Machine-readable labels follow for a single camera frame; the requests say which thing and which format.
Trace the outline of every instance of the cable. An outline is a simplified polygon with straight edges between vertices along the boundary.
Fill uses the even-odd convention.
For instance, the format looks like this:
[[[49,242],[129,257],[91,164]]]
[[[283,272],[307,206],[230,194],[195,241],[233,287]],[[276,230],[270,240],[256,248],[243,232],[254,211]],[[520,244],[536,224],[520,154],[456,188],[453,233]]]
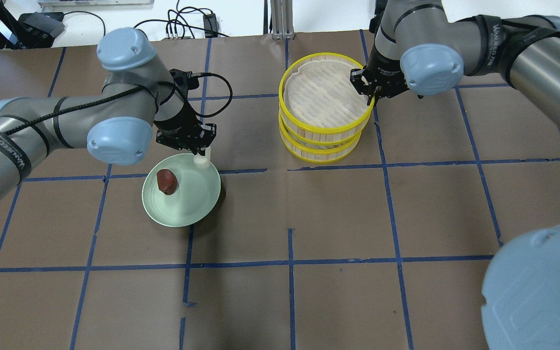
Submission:
[[[183,22],[185,22],[185,24],[187,24],[187,26],[189,26],[189,23],[187,22],[187,20],[186,20],[183,16],[180,15],[179,12],[174,11],[173,9],[169,9],[169,10],[167,11],[167,20],[168,20],[168,23],[165,25],[165,27],[167,28],[167,27],[170,25],[170,21],[172,20],[171,17],[170,17],[170,14],[171,14],[171,13],[176,14],[175,20],[177,20],[177,22],[174,23],[174,31],[176,32],[176,25],[177,25],[177,24],[180,24],[180,26],[183,27],[183,35],[182,35],[180,38],[185,38],[185,26],[183,26],[182,23],[178,22],[178,18],[180,17],[180,18],[183,20]],[[192,30],[191,28],[189,28],[189,33],[192,34],[192,38],[196,38],[195,35],[193,35],[193,30]]]
[[[132,95],[133,93],[136,93],[138,91],[142,91],[143,89],[145,89],[145,88],[142,87],[142,86],[134,87],[132,89],[128,89],[127,91],[123,91],[121,93],[117,93],[116,95],[106,97],[106,98],[102,98],[102,99],[96,100],[94,102],[88,102],[87,104],[82,104],[82,105],[79,105],[79,106],[73,106],[73,107],[62,109],[62,110],[54,112],[54,113],[49,113],[49,114],[44,115],[40,118],[36,118],[31,122],[25,122],[24,124],[21,124],[21,125],[16,126],[12,129],[9,129],[9,130],[5,131],[4,133],[9,136],[9,135],[12,135],[14,133],[18,133],[19,131],[21,131],[25,128],[29,128],[30,126],[42,123],[45,120],[58,117],[59,115],[63,115],[63,114],[71,113],[71,112],[78,111],[78,110],[81,110],[81,109],[87,109],[87,108],[99,106],[99,105],[102,105],[102,104],[106,104],[107,102],[117,100],[118,98],[122,98],[122,97],[125,97],[127,95]]]
[[[103,36],[105,36],[105,34],[107,34],[107,29],[105,27],[105,21],[98,14],[89,13],[88,11],[70,11],[69,13],[65,13],[64,17],[66,17],[67,14],[71,14],[71,13],[91,14],[92,16],[95,16],[96,18],[99,18],[101,20],[101,23],[103,24]]]
[[[193,76],[196,76],[196,75],[197,75],[198,77],[216,77],[216,78],[220,78],[220,79],[222,79],[222,80],[226,83],[226,86],[227,86],[227,88],[228,88],[229,95],[228,95],[228,101],[226,101],[226,104],[225,104],[224,106],[222,106],[222,108],[218,109],[217,111],[215,111],[215,112],[213,112],[213,113],[211,113],[211,114],[206,114],[206,115],[200,114],[200,113],[194,111],[194,112],[196,113],[196,115],[199,116],[199,117],[203,117],[203,118],[215,117],[216,115],[222,113],[222,111],[224,111],[224,109],[226,109],[226,107],[228,107],[228,105],[230,104],[230,102],[232,102],[232,100],[233,100],[233,87],[230,86],[230,83],[226,80],[226,78],[224,78],[224,77],[222,77],[221,75],[216,74],[216,73],[211,73],[211,72],[207,71],[207,72],[205,72],[205,73],[194,74]]]
[[[161,20],[161,19],[153,19],[153,20],[159,20],[161,22],[167,22],[166,20]],[[216,32],[216,31],[212,31],[211,29],[205,29],[205,28],[200,28],[200,27],[196,27],[196,26],[189,26],[188,24],[181,24],[182,26],[188,27],[188,28],[193,28],[193,29],[198,29],[200,31],[204,31],[205,33],[212,33],[212,34],[216,34],[216,35],[221,35],[224,37],[229,37],[229,35],[226,35],[224,33],[220,33],[220,32]]]

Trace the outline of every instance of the brown object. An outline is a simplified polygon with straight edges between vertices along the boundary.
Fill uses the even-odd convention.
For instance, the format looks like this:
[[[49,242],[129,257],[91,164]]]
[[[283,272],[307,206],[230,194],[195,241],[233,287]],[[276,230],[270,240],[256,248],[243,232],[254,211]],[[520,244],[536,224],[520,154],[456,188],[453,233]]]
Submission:
[[[161,169],[157,172],[157,185],[166,195],[171,195],[178,188],[178,181],[172,171]]]

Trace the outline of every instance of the metal post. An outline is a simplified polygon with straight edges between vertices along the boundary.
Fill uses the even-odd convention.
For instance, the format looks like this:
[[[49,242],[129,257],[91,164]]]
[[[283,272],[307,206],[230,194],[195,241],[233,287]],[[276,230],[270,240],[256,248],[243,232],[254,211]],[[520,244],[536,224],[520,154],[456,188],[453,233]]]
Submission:
[[[271,0],[271,37],[294,38],[293,0]]]

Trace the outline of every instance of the light green plate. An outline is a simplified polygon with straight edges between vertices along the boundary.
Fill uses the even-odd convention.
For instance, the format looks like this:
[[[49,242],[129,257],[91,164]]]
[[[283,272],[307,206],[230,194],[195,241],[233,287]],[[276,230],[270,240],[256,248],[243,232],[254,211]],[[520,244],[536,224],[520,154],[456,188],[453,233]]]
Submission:
[[[157,186],[157,172],[169,169],[178,180],[178,188],[164,195]],[[142,186],[142,204],[151,219],[169,228],[182,228],[200,221],[220,197],[220,174],[213,164],[199,169],[191,153],[165,158],[146,177]]]

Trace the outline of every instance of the black cable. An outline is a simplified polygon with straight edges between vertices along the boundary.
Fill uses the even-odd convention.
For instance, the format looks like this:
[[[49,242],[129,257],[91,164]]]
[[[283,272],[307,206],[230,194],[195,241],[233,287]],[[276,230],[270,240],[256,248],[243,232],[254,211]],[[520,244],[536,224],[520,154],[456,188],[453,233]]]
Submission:
[[[211,114],[206,114],[206,115],[200,114],[200,113],[198,113],[198,112],[196,112],[196,111],[194,111],[194,113],[196,113],[197,116],[203,117],[203,118],[215,117],[216,115],[222,113],[222,111],[224,111],[224,109],[226,109],[226,107],[228,107],[228,105],[230,104],[230,102],[232,102],[232,100],[233,100],[233,87],[230,86],[230,83],[227,81],[226,78],[224,78],[224,77],[222,77],[221,75],[216,74],[216,73],[211,73],[211,72],[208,72],[208,71],[207,71],[207,72],[205,72],[205,73],[198,73],[198,74],[195,74],[195,75],[198,75],[198,77],[216,77],[216,78],[222,79],[222,80],[226,83],[226,86],[227,86],[227,88],[228,88],[229,95],[228,95],[228,101],[226,101],[226,104],[225,104],[224,106],[222,106],[222,108],[218,109],[217,111],[215,111],[215,112],[213,112],[213,113],[211,113]]]
[[[55,117],[58,117],[60,115],[66,114],[66,113],[71,113],[71,112],[74,112],[74,111],[78,111],[78,110],[81,110],[81,109],[87,109],[87,108],[99,106],[99,105],[102,105],[102,104],[106,104],[107,102],[117,100],[118,98],[122,98],[122,97],[125,97],[127,95],[132,95],[133,93],[136,93],[138,91],[142,91],[143,89],[145,89],[145,88],[142,87],[142,86],[138,86],[138,87],[134,87],[132,89],[128,89],[127,91],[117,93],[116,95],[106,97],[106,98],[102,98],[100,100],[96,100],[94,102],[88,102],[87,104],[82,104],[82,105],[79,105],[79,106],[73,106],[73,107],[61,109],[60,111],[57,111],[57,112],[54,112],[54,113],[49,113],[49,114],[44,115],[40,118],[36,118],[31,122],[25,122],[24,124],[21,124],[19,126],[16,126],[12,129],[9,129],[9,130],[5,131],[4,133],[9,136],[9,135],[12,135],[14,133],[18,133],[19,131],[21,131],[25,128],[29,128],[33,125],[40,124],[40,123],[44,122],[45,120],[55,118]]]
[[[148,21],[150,20],[158,20],[160,22],[167,22],[166,20],[162,20],[162,19],[147,19]],[[193,28],[193,29],[198,29],[200,31],[204,31],[205,33],[212,33],[212,34],[216,34],[216,35],[221,35],[224,37],[229,37],[229,35],[226,35],[224,33],[220,33],[220,32],[216,32],[216,31],[212,31],[211,29],[205,29],[205,28],[200,28],[200,27],[196,27],[196,26],[189,26],[187,24],[182,24],[182,26],[188,27],[188,28]]]
[[[185,97],[185,95],[183,95],[183,93],[180,91],[180,89],[176,86],[176,84],[171,83],[171,82],[158,82],[158,84],[160,86],[169,86],[172,88],[172,91],[170,93],[170,95],[174,94],[174,91],[176,91],[178,93],[178,95],[180,96],[180,99],[183,100],[184,104],[189,104],[190,107],[192,107],[193,112],[198,116],[198,117],[203,117],[203,118],[211,118],[211,117],[215,117],[216,115],[222,113],[222,111],[224,111],[224,109],[226,109],[226,107],[228,107],[228,105],[230,104],[230,102],[232,102],[233,100],[233,88],[232,86],[230,86],[230,83],[226,80],[226,78],[222,77],[219,74],[216,73],[196,73],[192,75],[193,77],[217,77],[222,79],[225,83],[226,86],[228,87],[228,91],[229,91],[229,96],[228,96],[228,101],[226,101],[226,104],[224,106],[222,106],[222,108],[218,109],[217,111],[211,113],[211,114],[200,114],[198,113],[198,111],[196,111],[191,104],[189,104],[189,100],[187,100],[187,97]]]
[[[2,2],[2,0],[0,0],[0,2],[1,2],[1,6],[4,7],[4,11],[3,11],[3,12],[4,12],[4,15],[5,15],[6,18],[7,18],[7,21],[8,21],[9,23],[11,23],[9,29],[10,29],[10,31],[12,32],[12,34],[14,35],[14,37],[16,38],[16,42],[13,44],[14,46],[13,46],[12,48],[15,49],[16,47],[21,47],[21,46],[23,46],[23,43],[20,42],[20,38],[19,38],[18,35],[16,34],[16,30],[14,30],[14,25],[12,24],[13,20],[10,19],[10,16],[8,15],[7,10],[5,9],[5,6],[4,6],[4,3]]]
[[[180,13],[178,13],[177,11],[174,11],[173,9],[169,9],[169,10],[167,11],[167,20],[168,20],[168,23],[165,25],[165,27],[167,28],[167,27],[170,26],[170,22],[171,22],[171,20],[172,20],[172,18],[171,18],[171,16],[170,16],[171,13],[176,14],[176,18],[174,18],[174,19],[177,20],[177,22],[174,23],[174,32],[176,32],[176,25],[177,25],[177,24],[180,24],[180,26],[182,26],[182,28],[183,28],[183,34],[182,34],[182,36],[181,36],[180,38],[185,38],[185,26],[183,26],[182,23],[178,22],[178,18],[180,17],[180,18],[183,20],[183,22],[184,22],[187,26],[189,26],[189,23],[188,23],[187,20],[186,20],[183,16],[181,16]],[[193,35],[193,30],[192,30],[191,28],[189,28],[189,33],[192,34],[192,38],[196,38],[195,35]]]
[[[107,34],[107,28],[105,27],[105,21],[98,14],[89,13],[88,11],[70,11],[69,13],[65,13],[64,17],[66,17],[67,14],[71,14],[71,13],[91,14],[92,16],[95,16],[96,18],[99,18],[101,20],[101,23],[103,24],[103,36],[105,36],[105,34]]]

